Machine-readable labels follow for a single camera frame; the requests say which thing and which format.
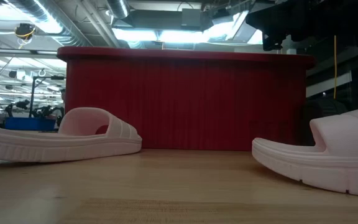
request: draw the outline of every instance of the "ceiling duct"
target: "ceiling duct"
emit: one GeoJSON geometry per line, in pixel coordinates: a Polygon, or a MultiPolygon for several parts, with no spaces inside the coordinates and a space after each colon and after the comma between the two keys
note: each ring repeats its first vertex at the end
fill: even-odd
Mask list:
{"type": "Polygon", "coordinates": [[[182,11],[135,10],[127,19],[118,20],[113,27],[168,30],[205,30],[213,24],[207,13],[199,9],[182,11]]]}
{"type": "Polygon", "coordinates": [[[24,13],[39,29],[63,46],[92,46],[70,18],[51,0],[4,0],[14,9],[24,13]]]}
{"type": "Polygon", "coordinates": [[[116,19],[123,19],[130,13],[129,5],[126,0],[107,0],[108,8],[116,19]]]}

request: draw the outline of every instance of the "white slide sandal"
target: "white slide sandal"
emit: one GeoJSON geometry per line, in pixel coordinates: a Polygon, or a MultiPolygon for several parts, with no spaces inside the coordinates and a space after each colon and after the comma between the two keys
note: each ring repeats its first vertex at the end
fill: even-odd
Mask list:
{"type": "Polygon", "coordinates": [[[310,122],[316,145],[252,142],[252,155],[269,169],[322,189],[358,195],[358,110],[310,122]]]}
{"type": "Polygon", "coordinates": [[[142,138],[131,125],[99,108],[69,111],[58,133],[0,128],[0,160],[60,162],[118,156],[140,151],[142,138]],[[107,127],[104,134],[96,134],[107,127]]]}

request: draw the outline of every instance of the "wooden table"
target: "wooden table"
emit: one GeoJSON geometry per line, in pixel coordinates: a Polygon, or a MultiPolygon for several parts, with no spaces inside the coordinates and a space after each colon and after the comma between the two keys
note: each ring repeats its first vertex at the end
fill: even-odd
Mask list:
{"type": "Polygon", "coordinates": [[[358,196],[282,177],[249,152],[144,149],[0,162],[0,223],[358,223],[358,196]]]}

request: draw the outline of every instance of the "red counter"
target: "red counter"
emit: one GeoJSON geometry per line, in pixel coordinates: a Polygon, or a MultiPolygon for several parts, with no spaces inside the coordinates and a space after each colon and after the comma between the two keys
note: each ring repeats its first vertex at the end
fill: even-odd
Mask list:
{"type": "Polygon", "coordinates": [[[251,150],[255,137],[296,143],[309,56],[62,47],[67,111],[103,108],[143,148],[251,150]]]}

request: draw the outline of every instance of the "fluorescent light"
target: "fluorescent light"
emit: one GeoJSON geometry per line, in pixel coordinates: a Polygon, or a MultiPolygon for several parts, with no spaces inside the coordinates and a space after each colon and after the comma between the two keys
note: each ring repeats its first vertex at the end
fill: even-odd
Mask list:
{"type": "Polygon", "coordinates": [[[227,33],[226,40],[233,39],[234,35],[237,33],[237,31],[240,29],[240,26],[244,22],[248,15],[248,10],[244,12],[237,13],[233,16],[234,19],[234,25],[232,29],[227,33]]]}
{"type": "MultiPolygon", "coordinates": [[[[31,96],[31,93],[0,93],[0,95],[11,95],[11,96],[31,96]]],[[[34,96],[60,96],[60,94],[51,94],[51,93],[34,93],[34,96]]]]}
{"type": "Polygon", "coordinates": [[[232,39],[236,32],[239,30],[241,24],[246,19],[248,11],[239,12],[233,15],[233,21],[231,22],[222,22],[216,25],[213,25],[209,29],[204,31],[204,35],[210,38],[224,37],[225,39],[232,39]]]}
{"type": "Polygon", "coordinates": [[[262,31],[256,30],[247,44],[263,44],[262,31]]]}
{"type": "Polygon", "coordinates": [[[117,39],[125,41],[156,41],[157,36],[154,30],[123,30],[115,29],[112,31],[117,39]]]}
{"type": "Polygon", "coordinates": [[[0,49],[0,53],[7,53],[7,54],[31,54],[31,50],[0,49]]]}
{"type": "Polygon", "coordinates": [[[24,81],[26,81],[26,82],[32,82],[31,76],[25,75],[25,76],[24,76],[24,81]]]}
{"type": "Polygon", "coordinates": [[[165,30],[160,36],[160,41],[168,43],[201,43],[206,42],[207,39],[202,32],[165,30]]]}
{"type": "Polygon", "coordinates": [[[40,84],[50,85],[49,82],[45,82],[45,81],[42,81],[42,83],[41,83],[41,80],[37,80],[36,82],[39,82],[40,84]]]}
{"type": "Polygon", "coordinates": [[[17,78],[18,80],[24,80],[24,77],[25,77],[25,71],[22,70],[22,69],[18,69],[18,70],[16,71],[16,78],[17,78]]]}
{"type": "Polygon", "coordinates": [[[216,24],[204,31],[204,35],[208,38],[221,37],[226,35],[233,28],[234,22],[223,22],[216,24]]]}
{"type": "Polygon", "coordinates": [[[59,34],[63,31],[63,27],[59,25],[57,21],[55,21],[53,18],[49,18],[50,15],[48,15],[48,21],[46,22],[33,22],[42,29],[44,32],[48,34],[59,34]]]}
{"type": "Polygon", "coordinates": [[[55,87],[55,86],[48,86],[47,88],[53,91],[60,91],[59,87],[55,87]]]}
{"type": "Polygon", "coordinates": [[[45,54],[45,55],[57,55],[56,51],[51,51],[51,50],[39,50],[37,53],[45,54]]]}

